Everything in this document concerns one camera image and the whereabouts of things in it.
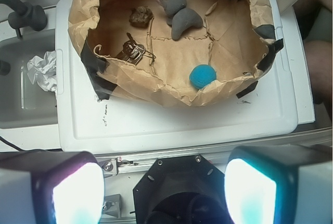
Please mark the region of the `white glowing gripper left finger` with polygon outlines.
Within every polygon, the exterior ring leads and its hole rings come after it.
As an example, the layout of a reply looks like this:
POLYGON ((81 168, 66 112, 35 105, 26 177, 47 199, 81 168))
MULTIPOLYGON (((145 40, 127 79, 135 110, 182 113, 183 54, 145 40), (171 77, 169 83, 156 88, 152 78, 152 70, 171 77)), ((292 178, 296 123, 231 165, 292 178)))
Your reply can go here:
POLYGON ((1 153, 1 223, 99 223, 104 193, 89 152, 1 153))

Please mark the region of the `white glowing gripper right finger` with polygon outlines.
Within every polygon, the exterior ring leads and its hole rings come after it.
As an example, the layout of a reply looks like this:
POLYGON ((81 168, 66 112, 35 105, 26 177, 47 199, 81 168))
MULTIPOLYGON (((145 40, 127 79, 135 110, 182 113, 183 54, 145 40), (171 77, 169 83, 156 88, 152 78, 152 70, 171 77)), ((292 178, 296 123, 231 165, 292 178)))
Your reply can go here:
POLYGON ((332 223, 332 148, 238 146, 224 191, 234 223, 332 223))

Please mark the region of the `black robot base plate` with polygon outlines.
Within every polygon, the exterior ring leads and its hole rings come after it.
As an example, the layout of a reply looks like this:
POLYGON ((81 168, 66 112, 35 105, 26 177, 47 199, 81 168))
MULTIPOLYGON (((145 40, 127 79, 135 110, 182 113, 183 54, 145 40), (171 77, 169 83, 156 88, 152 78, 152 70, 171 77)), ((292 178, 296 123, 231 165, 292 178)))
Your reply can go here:
POLYGON ((233 223, 225 175, 201 155, 157 159, 133 188, 137 223, 233 223))

